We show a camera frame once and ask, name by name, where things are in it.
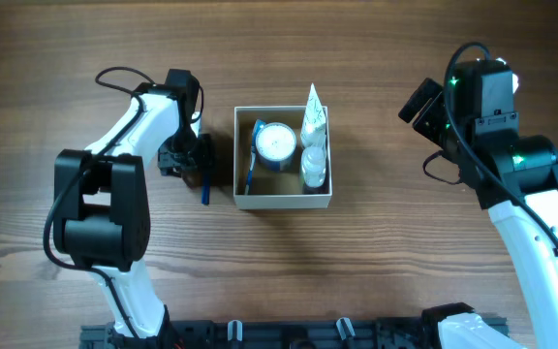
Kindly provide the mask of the blue disposable razor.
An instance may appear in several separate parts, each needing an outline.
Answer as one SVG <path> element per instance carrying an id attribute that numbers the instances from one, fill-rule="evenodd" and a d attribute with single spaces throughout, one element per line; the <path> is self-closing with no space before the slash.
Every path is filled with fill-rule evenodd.
<path id="1" fill-rule="evenodd" d="M 201 203 L 205 206 L 210 202 L 211 174 L 206 173 L 202 179 Z"/>

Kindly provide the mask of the blue white toothbrush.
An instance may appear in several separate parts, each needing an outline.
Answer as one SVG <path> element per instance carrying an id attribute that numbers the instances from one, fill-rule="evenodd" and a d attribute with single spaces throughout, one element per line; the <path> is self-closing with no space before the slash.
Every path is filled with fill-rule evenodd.
<path id="1" fill-rule="evenodd" d="M 244 194 L 248 195 L 250 192 L 250 187 L 252 184 L 252 179 L 253 179 L 253 173 L 254 173 L 254 169 L 255 169 L 255 165 L 256 165 L 256 158 L 257 158 L 257 146 L 256 146 L 256 141 L 257 141 L 257 136 L 258 134 L 261 132 L 262 128 L 265 126 L 265 122 L 257 119 L 255 124 L 254 124 L 254 128 L 252 131 L 252 140 L 251 140 L 251 152 L 250 152 L 250 165 L 248 168 L 248 173 L 247 173 L 247 177 L 246 177 L 246 181 L 245 181 L 245 187 L 244 187 Z"/>

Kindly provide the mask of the cotton swab tub blue label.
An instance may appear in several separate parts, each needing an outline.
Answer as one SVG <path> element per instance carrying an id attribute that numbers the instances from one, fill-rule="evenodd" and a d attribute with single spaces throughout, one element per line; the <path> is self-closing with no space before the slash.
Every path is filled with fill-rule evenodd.
<path id="1" fill-rule="evenodd" d="M 265 124 L 255 141 L 260 162 L 269 170 L 283 172 L 291 165 L 297 145 L 292 128 L 279 122 Z"/>

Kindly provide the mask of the white cream tube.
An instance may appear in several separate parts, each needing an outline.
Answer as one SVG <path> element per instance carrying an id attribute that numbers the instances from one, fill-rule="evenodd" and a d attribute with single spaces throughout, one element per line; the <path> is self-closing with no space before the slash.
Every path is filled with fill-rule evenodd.
<path id="1" fill-rule="evenodd" d="M 323 146 L 326 141 L 326 112 L 314 84 L 310 86 L 300 138 L 304 147 Z"/>

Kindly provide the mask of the clear spray bottle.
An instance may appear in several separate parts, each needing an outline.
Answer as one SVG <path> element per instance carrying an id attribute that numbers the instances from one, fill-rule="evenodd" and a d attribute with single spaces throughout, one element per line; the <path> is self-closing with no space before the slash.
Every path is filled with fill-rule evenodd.
<path id="1" fill-rule="evenodd" d="M 306 147 L 301 154 L 300 182 L 302 192 L 321 194 L 326 185 L 326 150 L 321 146 Z"/>

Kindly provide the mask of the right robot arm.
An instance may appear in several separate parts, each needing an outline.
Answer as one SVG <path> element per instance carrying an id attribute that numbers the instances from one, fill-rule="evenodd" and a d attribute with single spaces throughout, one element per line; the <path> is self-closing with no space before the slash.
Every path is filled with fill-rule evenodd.
<path id="1" fill-rule="evenodd" d="M 558 348 L 558 149 L 522 137 L 518 77 L 502 59 L 426 78 L 398 116 L 439 147 L 473 189 L 505 244 L 541 348 Z"/>

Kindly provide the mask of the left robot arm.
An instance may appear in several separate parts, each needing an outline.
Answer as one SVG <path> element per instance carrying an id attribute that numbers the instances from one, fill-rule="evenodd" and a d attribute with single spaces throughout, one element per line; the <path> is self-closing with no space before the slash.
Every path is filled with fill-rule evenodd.
<path id="1" fill-rule="evenodd" d="M 190 71 L 171 69 L 162 83 L 145 78 L 124 92 L 130 107 L 104 136 L 56 157 L 43 249 L 55 265 L 87 272 L 102 287 L 115 347 L 180 348 L 143 260 L 151 231 L 145 171 L 155 161 L 162 175 L 198 174 L 209 202 L 216 155 L 200 130 L 203 89 Z"/>

